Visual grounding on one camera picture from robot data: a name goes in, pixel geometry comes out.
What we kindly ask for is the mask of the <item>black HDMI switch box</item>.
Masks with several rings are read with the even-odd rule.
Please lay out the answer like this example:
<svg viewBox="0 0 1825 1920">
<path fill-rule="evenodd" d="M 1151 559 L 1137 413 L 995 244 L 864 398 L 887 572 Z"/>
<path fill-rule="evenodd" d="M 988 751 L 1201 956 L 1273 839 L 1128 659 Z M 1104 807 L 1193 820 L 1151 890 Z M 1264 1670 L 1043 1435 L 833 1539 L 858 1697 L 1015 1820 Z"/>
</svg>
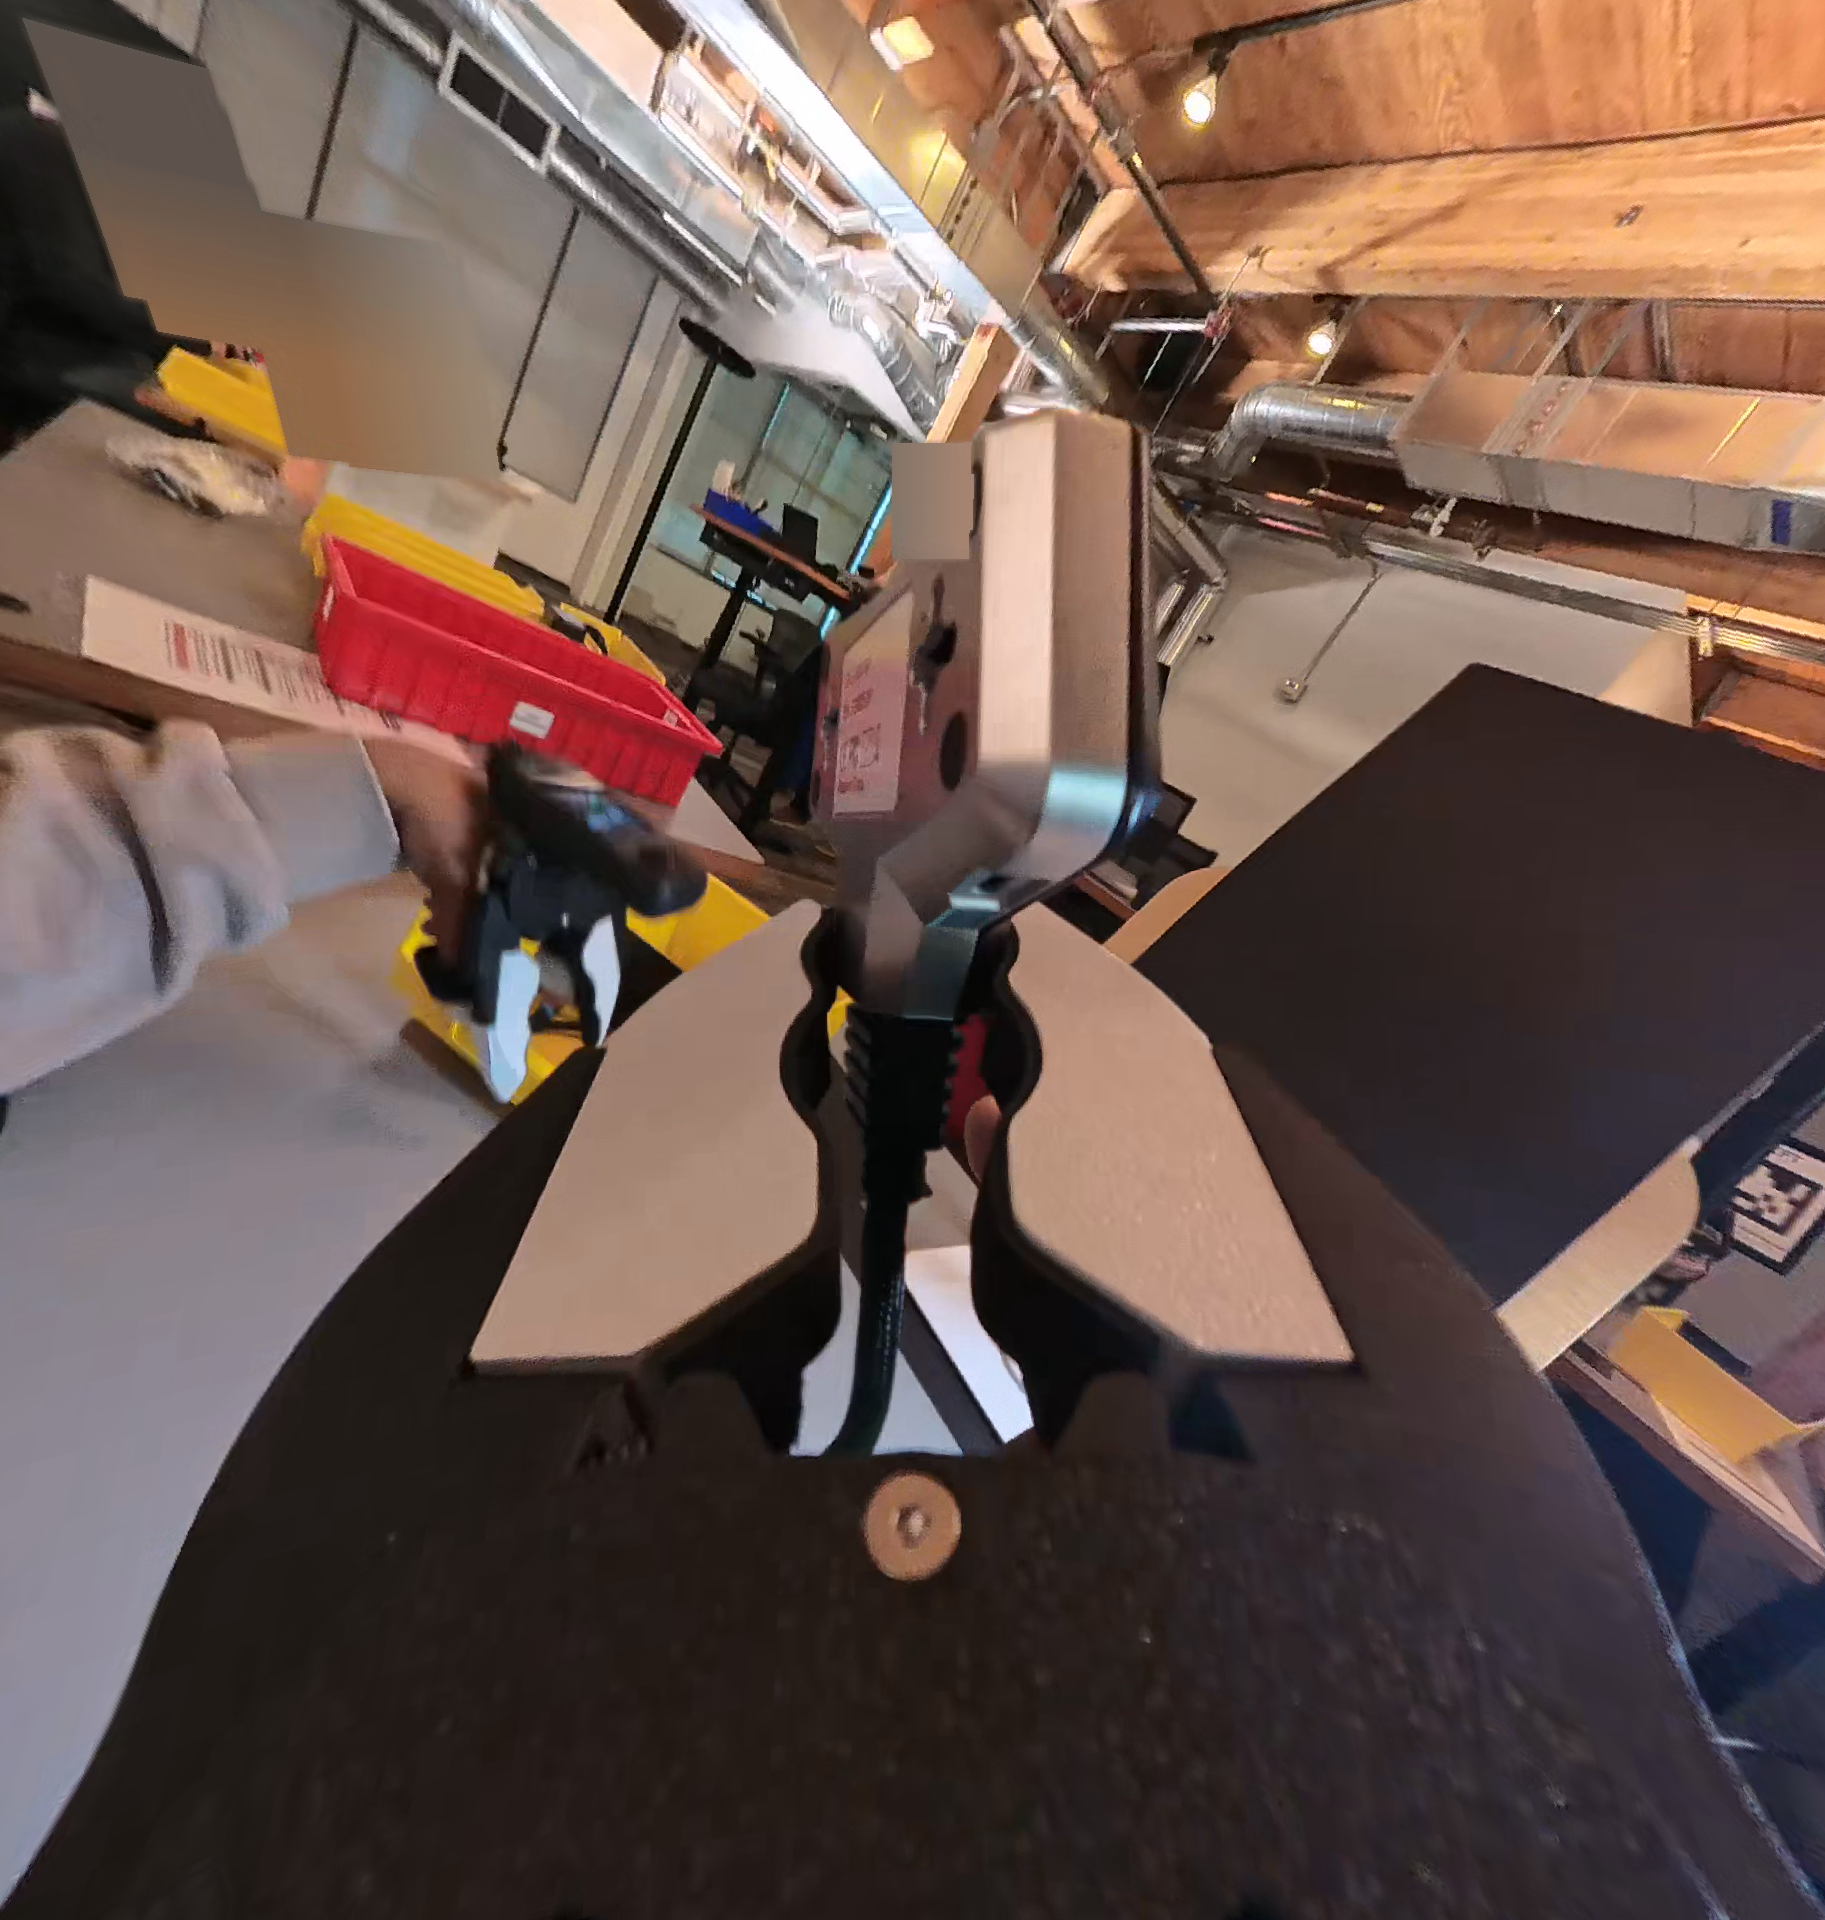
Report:
<svg viewBox="0 0 1825 1920">
<path fill-rule="evenodd" d="M 1144 430 L 995 423 L 953 501 L 958 554 L 902 535 L 821 685 L 833 978 L 868 1019 L 958 1020 L 991 928 L 1118 854 L 1158 792 Z"/>
</svg>

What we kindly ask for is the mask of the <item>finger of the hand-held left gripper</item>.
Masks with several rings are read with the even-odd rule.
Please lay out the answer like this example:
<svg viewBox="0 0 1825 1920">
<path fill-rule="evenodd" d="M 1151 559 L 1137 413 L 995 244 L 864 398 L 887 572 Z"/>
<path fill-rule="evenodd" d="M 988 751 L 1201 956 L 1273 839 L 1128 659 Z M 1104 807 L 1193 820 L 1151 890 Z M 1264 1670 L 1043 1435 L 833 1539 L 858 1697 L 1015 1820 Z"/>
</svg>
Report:
<svg viewBox="0 0 1825 1920">
<path fill-rule="evenodd" d="M 517 1100 L 527 1079 L 534 1014 L 549 1014 L 545 956 L 514 946 L 480 983 L 494 990 L 494 1009 L 480 1019 L 480 1079 L 496 1100 Z"/>
<path fill-rule="evenodd" d="M 624 909 L 605 909 L 590 920 L 565 924 L 565 978 L 570 986 L 570 1009 L 584 1047 L 604 1051 L 612 1036 L 619 1000 L 620 1000 L 620 932 L 627 928 Z"/>
</svg>

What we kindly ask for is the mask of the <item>black panel with wooden rim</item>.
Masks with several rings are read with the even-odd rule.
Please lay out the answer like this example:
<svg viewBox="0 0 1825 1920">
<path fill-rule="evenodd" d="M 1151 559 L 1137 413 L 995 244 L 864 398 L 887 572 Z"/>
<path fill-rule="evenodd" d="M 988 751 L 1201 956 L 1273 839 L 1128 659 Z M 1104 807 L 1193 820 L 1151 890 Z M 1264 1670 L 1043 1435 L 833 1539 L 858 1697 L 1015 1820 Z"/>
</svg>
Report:
<svg viewBox="0 0 1825 1920">
<path fill-rule="evenodd" d="M 1825 774 L 1465 666 L 1137 967 L 1545 1369 L 1825 1106 Z"/>
</svg>

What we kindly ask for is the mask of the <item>person's left forearm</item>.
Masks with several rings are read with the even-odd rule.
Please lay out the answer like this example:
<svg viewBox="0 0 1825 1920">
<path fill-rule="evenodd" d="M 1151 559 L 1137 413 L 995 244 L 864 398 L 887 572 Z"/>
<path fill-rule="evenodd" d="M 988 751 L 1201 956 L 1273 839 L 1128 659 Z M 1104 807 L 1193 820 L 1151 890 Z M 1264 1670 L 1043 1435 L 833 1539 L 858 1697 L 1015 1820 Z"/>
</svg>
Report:
<svg viewBox="0 0 1825 1920">
<path fill-rule="evenodd" d="M 402 833 L 350 736 L 0 742 L 0 1097 L 133 1033 L 298 902 L 387 878 Z"/>
</svg>

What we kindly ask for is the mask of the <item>white square marker tag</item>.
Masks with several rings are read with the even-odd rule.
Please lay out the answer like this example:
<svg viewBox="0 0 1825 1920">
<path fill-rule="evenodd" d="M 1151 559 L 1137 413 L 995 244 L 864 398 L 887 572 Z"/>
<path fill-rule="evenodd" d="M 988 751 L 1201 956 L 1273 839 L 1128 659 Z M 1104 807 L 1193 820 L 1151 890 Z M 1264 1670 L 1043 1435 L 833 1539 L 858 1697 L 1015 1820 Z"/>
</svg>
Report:
<svg viewBox="0 0 1825 1920">
<path fill-rule="evenodd" d="M 1787 1275 L 1825 1236 L 1825 1151 L 1807 1143 L 1775 1146 L 1739 1178 L 1726 1209 L 1732 1253 Z"/>
</svg>

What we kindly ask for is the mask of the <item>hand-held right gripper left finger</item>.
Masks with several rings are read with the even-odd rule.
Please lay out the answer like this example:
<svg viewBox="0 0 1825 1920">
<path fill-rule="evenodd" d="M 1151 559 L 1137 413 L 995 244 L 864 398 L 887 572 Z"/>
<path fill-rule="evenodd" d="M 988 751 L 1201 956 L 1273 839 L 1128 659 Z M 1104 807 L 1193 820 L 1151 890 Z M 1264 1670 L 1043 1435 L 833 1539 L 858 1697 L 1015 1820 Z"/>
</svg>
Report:
<svg viewBox="0 0 1825 1920">
<path fill-rule="evenodd" d="M 830 1000 L 792 905 L 680 975 L 605 1047 L 471 1337 L 471 1371 L 634 1371 L 764 1337 L 799 1387 L 842 1316 L 815 1132 Z"/>
</svg>

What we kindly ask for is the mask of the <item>red ribbed plastic bin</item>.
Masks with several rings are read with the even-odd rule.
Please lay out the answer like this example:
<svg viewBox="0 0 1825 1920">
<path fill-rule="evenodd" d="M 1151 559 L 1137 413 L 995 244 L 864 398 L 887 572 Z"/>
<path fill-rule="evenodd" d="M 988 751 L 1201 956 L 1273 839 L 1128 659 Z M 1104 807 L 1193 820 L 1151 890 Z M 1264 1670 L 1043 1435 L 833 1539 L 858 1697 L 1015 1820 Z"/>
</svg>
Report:
<svg viewBox="0 0 1825 1920">
<path fill-rule="evenodd" d="M 313 649 L 349 705 L 474 747 L 527 747 L 680 805 L 713 733 L 658 680 L 517 610 L 325 538 Z"/>
</svg>

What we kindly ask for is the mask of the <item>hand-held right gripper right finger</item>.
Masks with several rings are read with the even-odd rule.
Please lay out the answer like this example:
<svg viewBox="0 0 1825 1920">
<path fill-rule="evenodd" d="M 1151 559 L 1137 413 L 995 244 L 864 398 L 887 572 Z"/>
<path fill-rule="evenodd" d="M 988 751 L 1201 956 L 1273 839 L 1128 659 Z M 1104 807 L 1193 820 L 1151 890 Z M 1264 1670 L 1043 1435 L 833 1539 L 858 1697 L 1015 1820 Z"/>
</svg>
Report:
<svg viewBox="0 0 1825 1920">
<path fill-rule="evenodd" d="M 1000 1094 L 972 1298 L 1024 1387 L 1351 1369 L 1207 1033 L 1047 905 L 1013 932 L 1024 1090 Z"/>
</svg>

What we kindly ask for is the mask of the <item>person's left hand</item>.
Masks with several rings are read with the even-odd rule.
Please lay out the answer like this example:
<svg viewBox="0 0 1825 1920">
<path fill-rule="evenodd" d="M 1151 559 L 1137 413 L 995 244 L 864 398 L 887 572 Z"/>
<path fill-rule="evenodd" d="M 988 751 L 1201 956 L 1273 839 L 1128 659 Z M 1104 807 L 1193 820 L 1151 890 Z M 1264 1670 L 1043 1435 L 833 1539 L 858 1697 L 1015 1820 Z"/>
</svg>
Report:
<svg viewBox="0 0 1825 1920">
<path fill-rule="evenodd" d="M 427 888 L 432 942 L 456 956 L 489 847 L 489 774 L 466 747 L 449 753 L 397 737 L 368 737 L 363 751 L 397 827 L 402 867 Z"/>
</svg>

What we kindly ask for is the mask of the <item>silver air duct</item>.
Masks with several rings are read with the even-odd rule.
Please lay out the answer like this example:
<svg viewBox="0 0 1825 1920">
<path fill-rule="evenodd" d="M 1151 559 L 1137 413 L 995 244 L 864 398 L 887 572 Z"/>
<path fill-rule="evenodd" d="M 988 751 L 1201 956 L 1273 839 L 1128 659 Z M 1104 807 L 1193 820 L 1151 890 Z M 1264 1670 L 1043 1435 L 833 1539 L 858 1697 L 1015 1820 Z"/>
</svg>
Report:
<svg viewBox="0 0 1825 1920">
<path fill-rule="evenodd" d="M 1268 383 L 1217 430 L 1158 443 L 1223 484 L 1268 446 L 1395 465 L 1417 492 L 1825 559 L 1825 398 L 1503 374 L 1442 374 L 1417 398 Z"/>
</svg>

